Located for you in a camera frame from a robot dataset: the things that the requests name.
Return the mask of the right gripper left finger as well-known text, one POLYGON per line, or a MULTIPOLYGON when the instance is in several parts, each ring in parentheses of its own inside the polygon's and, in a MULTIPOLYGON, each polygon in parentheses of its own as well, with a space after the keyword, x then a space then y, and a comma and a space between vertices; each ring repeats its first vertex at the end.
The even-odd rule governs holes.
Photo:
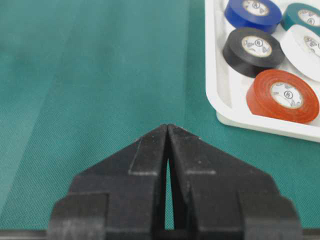
POLYGON ((165 225, 162 124, 77 174, 52 209, 50 240, 152 240, 165 225))

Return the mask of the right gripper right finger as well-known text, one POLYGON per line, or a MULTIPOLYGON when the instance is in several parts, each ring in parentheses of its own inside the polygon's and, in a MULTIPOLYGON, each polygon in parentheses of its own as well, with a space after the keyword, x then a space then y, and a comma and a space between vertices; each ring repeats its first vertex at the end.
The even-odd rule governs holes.
POLYGON ((266 172, 170 124, 187 227, 197 240, 300 240, 293 203, 266 172))

